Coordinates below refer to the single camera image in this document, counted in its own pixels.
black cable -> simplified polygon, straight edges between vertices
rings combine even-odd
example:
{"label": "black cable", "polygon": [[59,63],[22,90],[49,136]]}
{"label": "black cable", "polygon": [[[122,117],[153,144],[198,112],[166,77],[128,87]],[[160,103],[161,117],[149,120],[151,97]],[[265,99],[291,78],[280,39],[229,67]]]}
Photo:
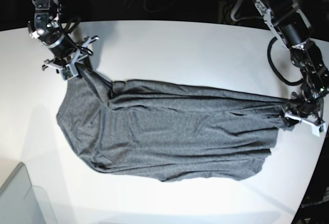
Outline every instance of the black cable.
{"label": "black cable", "polygon": [[[73,26],[70,28],[70,25],[71,23],[76,20],[76,22],[73,24]],[[58,21],[59,25],[60,25],[60,30],[62,31],[63,35],[66,37],[66,39],[70,42],[70,44],[73,46],[73,48],[76,48],[80,51],[83,51],[85,52],[86,54],[88,54],[89,56],[93,56],[94,55],[94,52],[92,50],[90,50],[89,48],[86,48],[86,47],[82,47],[82,46],[79,46],[77,45],[73,40],[72,38],[68,35],[70,34],[73,30],[72,28],[77,28],[77,26],[80,24],[81,22],[81,19],[79,17],[74,17],[72,19],[69,20],[68,24],[65,26],[65,28],[63,28],[62,26],[62,23],[60,22],[60,20]]]}
{"label": "black cable", "polygon": [[263,19],[260,16],[251,16],[251,17],[242,17],[242,18],[236,18],[235,15],[237,13],[237,11],[240,9],[240,6],[242,5],[243,0],[237,0],[234,7],[231,10],[231,19],[235,22],[239,22],[241,20],[250,20],[253,18],[259,18],[259,19]]}
{"label": "black cable", "polygon": [[224,13],[224,11],[225,11],[225,6],[226,6],[226,4],[223,6],[223,9],[222,9],[222,20],[221,20],[221,24],[223,24],[223,25],[224,25],[224,23],[225,23],[225,13]]}
{"label": "black cable", "polygon": [[275,65],[273,64],[273,61],[272,61],[272,56],[271,56],[271,51],[272,51],[272,46],[273,44],[277,41],[278,39],[277,38],[273,38],[270,42],[269,42],[269,45],[267,47],[267,59],[268,59],[268,62],[269,62],[269,65],[270,67],[272,68],[273,72],[277,75],[277,77],[283,82],[285,83],[286,85],[289,85],[289,86],[297,86],[297,85],[300,85],[304,82],[303,79],[299,80],[299,81],[296,81],[296,82],[290,82],[288,80],[286,80],[280,73],[279,71],[276,69]]}
{"label": "black cable", "polygon": [[230,10],[231,8],[233,7],[233,4],[232,3],[226,3],[224,6],[223,6],[223,19],[222,19],[222,23],[226,24],[226,25],[230,25],[232,24],[232,20],[230,18]]}

black background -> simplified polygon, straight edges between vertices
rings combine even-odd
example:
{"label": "black background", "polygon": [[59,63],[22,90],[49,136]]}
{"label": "black background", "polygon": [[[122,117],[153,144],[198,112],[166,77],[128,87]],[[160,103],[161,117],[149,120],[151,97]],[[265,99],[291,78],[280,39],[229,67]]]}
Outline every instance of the black background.
{"label": "black background", "polygon": [[[173,20],[204,23],[222,23],[218,9],[219,1],[234,3],[235,0],[60,0],[63,21],[79,16],[82,21],[112,20]],[[323,0],[303,0],[304,13],[314,27],[313,37],[329,41],[328,4]],[[31,0],[0,0],[0,30],[26,27],[33,18],[34,6]],[[251,0],[245,0],[241,7],[243,15],[258,15]],[[267,29],[262,21],[245,21],[241,26]]]}

gray fabric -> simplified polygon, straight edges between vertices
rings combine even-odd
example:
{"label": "gray fabric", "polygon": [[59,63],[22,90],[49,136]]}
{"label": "gray fabric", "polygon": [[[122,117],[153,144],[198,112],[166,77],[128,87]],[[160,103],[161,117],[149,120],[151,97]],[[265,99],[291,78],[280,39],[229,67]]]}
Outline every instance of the gray fabric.
{"label": "gray fabric", "polygon": [[242,180],[276,144],[282,99],[154,81],[107,82],[79,65],[57,120],[92,169],[176,181]]}

screw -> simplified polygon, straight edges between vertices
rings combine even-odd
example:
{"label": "screw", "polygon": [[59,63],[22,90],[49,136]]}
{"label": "screw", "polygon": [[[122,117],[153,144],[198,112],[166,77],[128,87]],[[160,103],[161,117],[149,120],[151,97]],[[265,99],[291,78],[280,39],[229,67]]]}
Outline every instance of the screw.
{"label": "screw", "polygon": [[314,93],[312,94],[312,96],[313,96],[313,98],[314,98],[314,99],[316,99],[316,98],[318,98],[318,97],[319,97],[319,94],[318,94],[318,93],[316,93],[316,92],[314,92]]}
{"label": "screw", "polygon": [[36,32],[39,34],[39,35],[43,35],[45,33],[45,31],[43,29],[38,29],[36,30]]}

white tabletop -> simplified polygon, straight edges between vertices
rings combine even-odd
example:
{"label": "white tabletop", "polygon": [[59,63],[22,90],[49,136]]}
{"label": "white tabletop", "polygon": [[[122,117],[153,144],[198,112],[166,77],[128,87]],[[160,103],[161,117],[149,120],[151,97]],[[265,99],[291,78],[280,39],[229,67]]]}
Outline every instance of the white tabletop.
{"label": "white tabletop", "polygon": [[[271,71],[266,49],[271,32],[251,28],[162,21],[83,23],[98,35],[92,58],[112,80],[147,79],[289,98]],[[316,41],[329,66],[328,43]],[[17,161],[33,185],[47,192],[58,223],[291,223],[323,145],[307,125],[279,132],[262,171],[240,182],[155,179],[99,174],[68,146],[56,114],[66,83],[41,71],[51,53],[27,29],[0,33],[0,176]],[[275,44],[273,60],[291,81],[300,78],[289,53]],[[324,119],[329,121],[325,99]]]}

